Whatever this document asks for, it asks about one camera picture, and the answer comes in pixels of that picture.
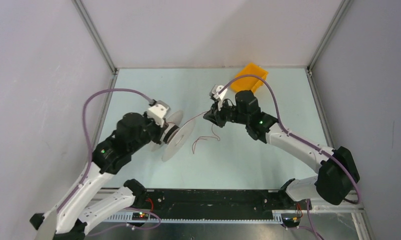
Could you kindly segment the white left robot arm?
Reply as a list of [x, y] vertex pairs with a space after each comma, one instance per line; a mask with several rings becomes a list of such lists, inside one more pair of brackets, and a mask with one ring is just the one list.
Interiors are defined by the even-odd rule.
[[135, 179], [127, 180], [115, 193], [89, 206], [97, 192], [129, 163], [132, 155], [150, 142], [159, 143], [167, 127], [165, 118], [153, 113], [127, 113], [116, 130], [99, 143], [91, 161], [61, 203], [45, 213], [36, 213], [30, 223], [38, 240], [83, 240], [98, 224], [116, 212], [141, 208], [147, 191]]

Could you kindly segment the white perforated cable spool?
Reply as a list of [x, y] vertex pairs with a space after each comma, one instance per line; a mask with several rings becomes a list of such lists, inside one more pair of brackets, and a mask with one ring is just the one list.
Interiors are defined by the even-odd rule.
[[182, 148], [196, 126], [196, 121], [194, 119], [188, 120], [181, 125], [183, 116], [184, 112], [182, 110], [172, 113], [166, 118], [168, 128], [165, 130], [161, 143], [150, 142], [148, 145], [151, 152], [155, 152], [165, 146], [164, 153], [161, 157], [163, 162], [170, 160]]

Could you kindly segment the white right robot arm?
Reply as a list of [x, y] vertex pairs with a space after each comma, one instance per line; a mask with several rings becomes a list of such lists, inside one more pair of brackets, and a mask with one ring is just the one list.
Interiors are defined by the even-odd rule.
[[281, 122], [261, 111], [258, 99], [250, 90], [237, 92], [235, 104], [229, 104], [216, 86], [209, 93], [214, 103], [203, 118], [222, 128], [226, 123], [245, 126], [248, 135], [265, 144], [278, 147], [296, 157], [317, 174], [304, 179], [288, 180], [282, 187], [279, 202], [285, 209], [294, 208], [299, 201], [323, 199], [332, 205], [346, 200], [360, 176], [349, 149], [334, 149], [307, 140], [301, 140], [290, 130], [284, 130]]

